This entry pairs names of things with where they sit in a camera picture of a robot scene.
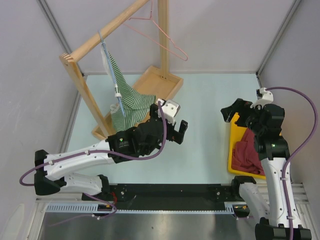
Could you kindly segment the red tank top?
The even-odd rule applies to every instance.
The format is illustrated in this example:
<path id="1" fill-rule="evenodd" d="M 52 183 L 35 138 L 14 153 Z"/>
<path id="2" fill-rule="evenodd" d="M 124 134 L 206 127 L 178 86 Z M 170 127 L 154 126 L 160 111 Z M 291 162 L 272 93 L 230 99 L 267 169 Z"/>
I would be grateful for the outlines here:
<path id="1" fill-rule="evenodd" d="M 254 147 L 254 134 L 246 129 L 240 141 L 232 149 L 231 168 L 236 171 L 265 176 L 258 153 Z"/>

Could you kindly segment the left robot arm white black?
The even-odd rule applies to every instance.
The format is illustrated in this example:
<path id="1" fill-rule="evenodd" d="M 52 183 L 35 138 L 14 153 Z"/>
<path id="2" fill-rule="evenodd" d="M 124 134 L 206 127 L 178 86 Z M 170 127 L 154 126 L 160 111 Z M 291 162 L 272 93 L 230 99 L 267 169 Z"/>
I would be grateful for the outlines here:
<path id="1" fill-rule="evenodd" d="M 100 200 L 107 199 L 111 188 L 106 176 L 86 176 L 78 171 L 132 160 L 149 160 L 159 155 L 166 141 L 181 144 L 188 123 L 182 120 L 179 130 L 175 130 L 178 111 L 179 106 L 175 103 L 154 103 L 146 122 L 110 135 L 97 144 L 60 154 L 36 151 L 35 193 L 38 196 L 48 196 L 59 192 L 76 192 L 96 196 Z"/>

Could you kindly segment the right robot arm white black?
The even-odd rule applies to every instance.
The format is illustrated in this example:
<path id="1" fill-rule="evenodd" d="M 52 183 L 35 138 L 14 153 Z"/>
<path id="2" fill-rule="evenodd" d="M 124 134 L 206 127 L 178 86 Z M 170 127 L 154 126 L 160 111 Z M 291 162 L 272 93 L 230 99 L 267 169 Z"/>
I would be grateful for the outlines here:
<path id="1" fill-rule="evenodd" d="M 261 196 L 252 178 L 239 180 L 230 188 L 231 196 L 245 200 L 256 221 L 254 233 L 257 240 L 310 240 L 312 232 L 303 227 L 295 206 L 289 170 L 290 151 L 281 135 L 285 110 L 275 104 L 253 106 L 250 101 L 238 98 L 231 106 L 220 110 L 223 120 L 245 127 L 254 134 L 254 149 L 263 168 L 268 201 Z"/>

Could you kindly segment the pink wire hanger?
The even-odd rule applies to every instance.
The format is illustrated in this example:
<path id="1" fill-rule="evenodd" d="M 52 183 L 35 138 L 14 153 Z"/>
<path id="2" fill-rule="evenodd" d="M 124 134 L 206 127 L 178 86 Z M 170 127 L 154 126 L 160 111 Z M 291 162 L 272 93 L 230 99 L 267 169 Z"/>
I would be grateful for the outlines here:
<path id="1" fill-rule="evenodd" d="M 180 60 L 186 62 L 189 59 L 189 56 L 185 51 L 183 51 L 180 47 L 176 45 L 174 40 L 169 36 L 169 3 L 167 0 L 158 0 L 157 1 L 157 22 L 154 18 L 154 0 L 150 0 L 150 10 L 149 15 L 147 17 L 137 17 L 131 16 L 128 18 L 130 20 L 139 20 L 139 21 L 149 21 L 151 22 L 158 30 L 158 37 L 159 40 L 155 40 L 147 34 L 139 31 L 138 29 L 134 28 L 133 26 L 128 25 L 126 22 L 123 24 L 124 26 L 128 27 L 129 29 L 133 30 L 134 32 L 138 33 L 139 35 L 151 40 L 155 44 L 160 47 L 160 50 L 164 50 L 165 53 L 170 53 L 173 56 L 179 58 Z"/>

